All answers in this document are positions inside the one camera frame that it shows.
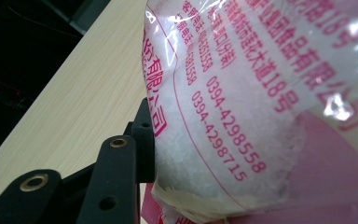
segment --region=black metal bracket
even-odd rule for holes
[[[139,223],[139,183],[155,180],[154,134],[146,99],[123,135],[106,139],[97,161],[66,177],[35,170],[0,196],[0,223]]]

